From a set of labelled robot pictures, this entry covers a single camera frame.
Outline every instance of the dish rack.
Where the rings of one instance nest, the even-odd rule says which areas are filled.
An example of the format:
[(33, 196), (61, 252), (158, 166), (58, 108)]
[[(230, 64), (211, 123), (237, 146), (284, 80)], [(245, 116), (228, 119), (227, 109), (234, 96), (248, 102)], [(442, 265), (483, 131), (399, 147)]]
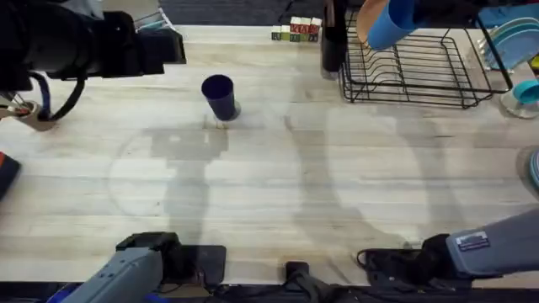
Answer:
[[(487, 72), (467, 29), (421, 29), (386, 50), (373, 50), (356, 34), (359, 8), (346, 14), (348, 47), (339, 72), (342, 94), (351, 103), (398, 102), (469, 109), (513, 84), (502, 67)], [(493, 47), (481, 20), (480, 38)]]

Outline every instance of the table surface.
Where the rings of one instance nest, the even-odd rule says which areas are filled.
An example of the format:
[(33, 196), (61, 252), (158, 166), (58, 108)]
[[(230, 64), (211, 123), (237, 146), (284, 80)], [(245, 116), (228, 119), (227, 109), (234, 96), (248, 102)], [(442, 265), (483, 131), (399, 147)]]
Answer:
[[(318, 45), (272, 42), (268, 28), (181, 30), (188, 65), (92, 79), (46, 133), (1, 122), (0, 151), (24, 167), (0, 203), (0, 280), (82, 281), (131, 233), (174, 231), (226, 246), (229, 283), (275, 283), (305, 260), (326, 282), (364, 284), (362, 248), (417, 247), (536, 207), (523, 167), (539, 120), (495, 101), (347, 104), (320, 77)], [(215, 73), (235, 82), (232, 123), (200, 93)], [(51, 82), (56, 105), (72, 86)]]

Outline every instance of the navy blue cup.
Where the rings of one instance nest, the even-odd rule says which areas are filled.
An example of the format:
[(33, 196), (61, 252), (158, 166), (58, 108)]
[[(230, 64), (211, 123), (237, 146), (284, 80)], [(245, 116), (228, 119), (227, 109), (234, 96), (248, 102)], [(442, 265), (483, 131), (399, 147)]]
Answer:
[(414, 4), (414, 0), (389, 0), (367, 35), (373, 50), (385, 50), (418, 28), (414, 23)]
[(234, 83), (229, 77), (208, 77), (202, 83), (202, 93), (219, 120), (232, 121), (239, 116), (239, 104), (234, 100)]

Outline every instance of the plate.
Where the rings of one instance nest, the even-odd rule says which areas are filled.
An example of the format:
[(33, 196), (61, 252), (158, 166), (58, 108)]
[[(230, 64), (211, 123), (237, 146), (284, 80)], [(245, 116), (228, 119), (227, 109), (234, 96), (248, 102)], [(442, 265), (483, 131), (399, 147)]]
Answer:
[[(528, 29), (513, 34), (496, 45), (499, 56), (506, 68), (514, 68), (522, 61), (529, 60), (539, 50), (539, 29)], [(493, 58), (485, 58), (486, 63), (493, 69), (499, 69), (498, 62)]]
[(389, 3), (389, 0), (366, 0), (363, 3), (357, 13), (357, 24), (355, 25), (357, 37), (361, 42), (367, 42), (369, 30), (371, 30), (372, 25), (376, 22), (387, 3)]
[(506, 30), (510, 29), (513, 26), (518, 26), (521, 24), (539, 24), (539, 20), (535, 18), (518, 18), (512, 21), (509, 21), (508, 23), (498, 27), (497, 29), (494, 29), (492, 32), (490, 32), (490, 39), (494, 40), (498, 35), (503, 34)]
[(539, 151), (536, 151), (530, 159), (530, 173), (533, 181), (539, 186)]
[[(539, 29), (539, 23), (526, 23), (526, 24), (518, 24), (516, 26), (513, 26), (512, 28), (507, 29), (503, 33), (500, 33), (500, 35), (497, 35), (496, 38), (492, 40), (493, 44), (498, 45), (499, 43), (501, 43), (503, 40), (507, 39), (511, 35), (520, 33), (521, 31), (525, 31), (528, 29)], [(494, 60), (494, 58), (492, 57), (492, 51), (490, 50), (490, 47), (487, 47), (485, 49), (484, 55), (485, 55), (486, 60), (488, 61)]]

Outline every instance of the gray robot arm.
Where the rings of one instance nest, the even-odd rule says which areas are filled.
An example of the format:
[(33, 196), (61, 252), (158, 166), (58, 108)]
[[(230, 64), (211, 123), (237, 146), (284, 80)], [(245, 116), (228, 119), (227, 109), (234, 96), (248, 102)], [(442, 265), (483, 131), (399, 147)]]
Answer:
[(148, 247), (133, 247), (119, 251), (63, 302), (143, 302), (143, 298), (161, 284), (162, 260), (160, 252)]
[(65, 303), (138, 303), (163, 281), (185, 274), (181, 244), (172, 232), (134, 234), (116, 246), (116, 254)]
[(446, 245), (456, 271), (473, 278), (539, 270), (539, 209), (451, 234)]

